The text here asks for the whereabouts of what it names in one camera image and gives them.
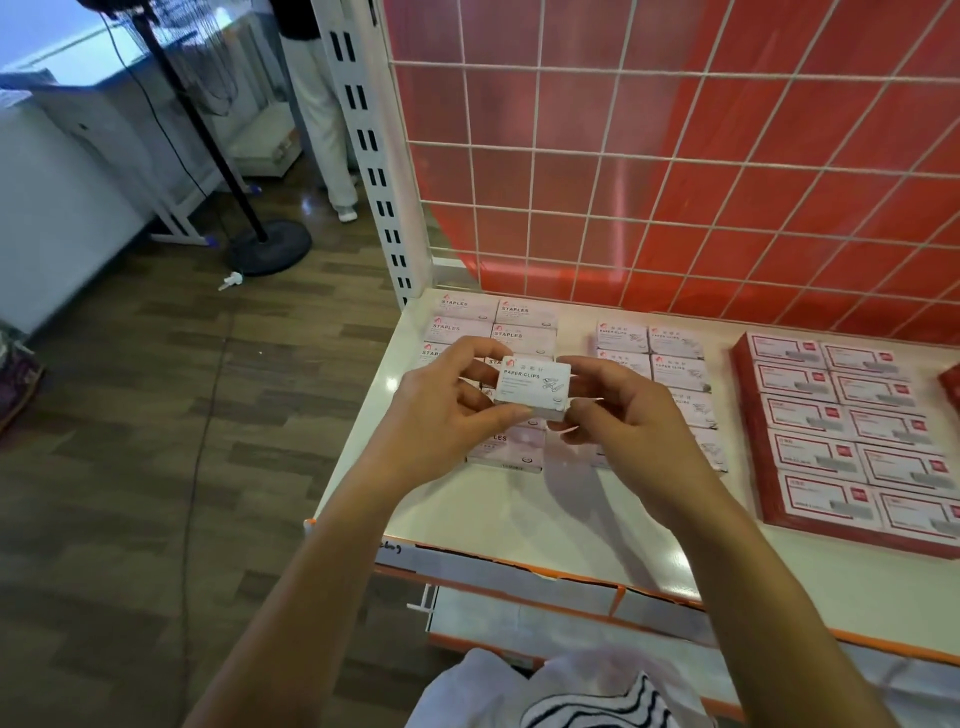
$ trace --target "white pants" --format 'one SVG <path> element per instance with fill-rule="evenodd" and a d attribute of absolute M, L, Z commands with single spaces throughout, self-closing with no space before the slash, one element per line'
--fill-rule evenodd
<path fill-rule="evenodd" d="M 353 207 L 357 192 L 347 169 L 347 123 L 333 87 L 323 42 L 281 37 L 310 145 L 334 207 Z"/>

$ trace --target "white sneaker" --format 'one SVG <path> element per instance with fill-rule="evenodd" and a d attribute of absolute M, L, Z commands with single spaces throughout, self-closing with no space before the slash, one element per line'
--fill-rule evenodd
<path fill-rule="evenodd" d="M 342 223 L 352 223 L 357 219 L 357 211 L 353 207 L 334 207 L 337 210 L 337 217 Z"/>

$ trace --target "purple fabric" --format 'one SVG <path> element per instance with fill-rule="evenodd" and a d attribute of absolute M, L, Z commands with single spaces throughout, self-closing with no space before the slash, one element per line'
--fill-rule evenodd
<path fill-rule="evenodd" d="M 0 432 L 27 403 L 43 375 L 43 367 L 32 354 L 4 341 L 0 333 L 0 349 L 4 344 L 6 353 L 0 354 Z"/>

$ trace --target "left hand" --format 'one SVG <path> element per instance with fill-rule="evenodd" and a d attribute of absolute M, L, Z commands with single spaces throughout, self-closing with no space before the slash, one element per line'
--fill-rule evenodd
<path fill-rule="evenodd" d="M 512 353 L 493 339 L 465 336 L 430 364 L 407 372 L 354 469 L 400 499 L 449 473 L 484 440 L 530 417 L 529 407 L 494 405 L 460 379 L 494 387 L 498 371 L 475 357 Z"/>

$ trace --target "fan stand pole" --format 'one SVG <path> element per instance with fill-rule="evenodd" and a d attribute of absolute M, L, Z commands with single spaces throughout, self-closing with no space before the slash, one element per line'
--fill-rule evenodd
<path fill-rule="evenodd" d="M 200 116 L 200 112 L 197 111 L 197 107 L 194 106 L 193 100 L 190 99 L 189 94 L 187 94 L 186 88 L 180 80 L 180 76 L 177 75 L 177 70 L 170 62 L 170 59 L 167 58 L 163 46 L 156 40 L 154 29 L 150 27 L 150 20 L 147 18 L 147 14 L 138 12 L 133 16 L 132 22 L 136 31 L 140 33 L 140 37 L 142 37 L 143 41 L 147 44 L 147 48 L 149 48 L 150 52 L 154 55 L 156 62 L 160 64 L 160 70 L 163 72 L 167 83 L 174 89 L 177 100 L 180 101 L 180 105 L 183 106 L 183 110 L 186 111 L 190 123 L 193 125 L 193 128 L 197 130 L 197 134 L 200 135 L 200 140 L 204 143 L 210 156 L 213 157 L 213 163 L 217 165 L 217 169 L 219 169 L 220 174 L 223 175 L 224 181 L 230 188 L 230 192 L 233 194 L 233 197 L 236 198 L 244 215 L 247 216 L 247 220 L 250 222 L 253 232 L 256 234 L 256 239 L 261 243 L 267 242 L 267 232 L 263 229 L 263 225 L 260 224 L 260 220 L 253 211 L 247 195 L 245 195 L 244 191 L 240 188 L 239 182 L 233 177 L 233 172 L 230 170 L 224 156 L 220 154 L 217 142 L 210 134 L 210 130 L 206 127 L 206 124 Z"/>

